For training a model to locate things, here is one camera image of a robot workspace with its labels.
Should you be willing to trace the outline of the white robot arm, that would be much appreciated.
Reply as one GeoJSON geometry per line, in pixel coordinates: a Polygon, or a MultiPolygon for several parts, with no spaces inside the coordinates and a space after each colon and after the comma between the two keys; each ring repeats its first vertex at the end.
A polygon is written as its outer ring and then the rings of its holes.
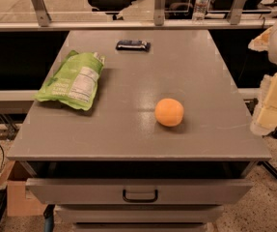
{"type": "MultiPolygon", "coordinates": [[[[277,65],[277,20],[272,27],[253,39],[248,48],[266,51],[268,60],[277,65]]],[[[277,73],[273,76],[267,74],[263,76],[258,101],[250,130],[255,135],[268,135],[277,128],[277,73]]]]}

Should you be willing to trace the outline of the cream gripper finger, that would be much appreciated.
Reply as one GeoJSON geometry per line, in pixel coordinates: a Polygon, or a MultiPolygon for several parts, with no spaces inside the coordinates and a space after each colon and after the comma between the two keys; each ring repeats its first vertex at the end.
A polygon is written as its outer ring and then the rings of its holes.
{"type": "Polygon", "coordinates": [[[277,128],[277,73],[265,74],[260,85],[258,104],[250,130],[255,135],[268,135],[277,128]]]}
{"type": "Polygon", "coordinates": [[[248,44],[248,48],[259,52],[268,51],[270,33],[271,33],[271,27],[267,28],[259,36],[253,39],[248,44]]]}

